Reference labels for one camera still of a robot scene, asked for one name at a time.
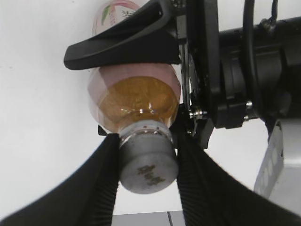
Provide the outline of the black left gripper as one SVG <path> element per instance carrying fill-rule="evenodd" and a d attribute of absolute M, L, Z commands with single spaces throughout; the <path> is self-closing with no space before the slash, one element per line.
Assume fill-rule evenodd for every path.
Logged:
<path fill-rule="evenodd" d="M 191 137 L 208 147 L 214 129 L 240 128 L 247 119 L 245 93 L 234 92 L 222 67 L 218 2 L 171 0 L 179 43 L 183 103 L 171 127 L 174 145 Z"/>

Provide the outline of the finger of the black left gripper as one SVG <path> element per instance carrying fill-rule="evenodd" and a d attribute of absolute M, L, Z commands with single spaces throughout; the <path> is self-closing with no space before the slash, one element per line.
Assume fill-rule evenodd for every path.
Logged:
<path fill-rule="evenodd" d="M 70 45 L 63 58 L 64 66 L 70 70 L 180 62 L 174 7 L 168 0 L 147 2 L 108 30 Z"/>
<path fill-rule="evenodd" d="M 99 136 L 107 136 L 111 132 L 105 130 L 101 125 L 98 125 L 97 133 L 98 133 Z"/>

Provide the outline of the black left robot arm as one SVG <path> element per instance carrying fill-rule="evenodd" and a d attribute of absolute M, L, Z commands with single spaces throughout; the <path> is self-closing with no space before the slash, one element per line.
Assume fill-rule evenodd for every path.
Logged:
<path fill-rule="evenodd" d="M 184 103 L 171 125 L 207 147 L 213 128 L 238 128 L 259 118 L 268 131 L 301 115 L 301 19 L 271 16 L 253 23 L 244 2 L 243 26 L 219 31 L 215 0 L 151 0 L 127 19 L 70 45 L 70 70 L 99 69 L 109 78 L 148 76 L 171 83 L 181 66 Z"/>

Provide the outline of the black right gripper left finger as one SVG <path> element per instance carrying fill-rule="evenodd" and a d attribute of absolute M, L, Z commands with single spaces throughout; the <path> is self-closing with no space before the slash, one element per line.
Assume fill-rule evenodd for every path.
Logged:
<path fill-rule="evenodd" d="M 119 186 L 119 136 L 109 134 L 58 187 L 1 220 L 2 226 L 110 226 Z"/>

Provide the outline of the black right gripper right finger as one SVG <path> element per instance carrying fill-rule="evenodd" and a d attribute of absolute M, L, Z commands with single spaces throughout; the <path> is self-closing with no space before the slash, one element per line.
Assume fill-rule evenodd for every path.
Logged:
<path fill-rule="evenodd" d="M 224 171 L 185 131 L 172 130 L 177 184 L 187 226 L 299 226 L 301 218 L 251 191 Z"/>

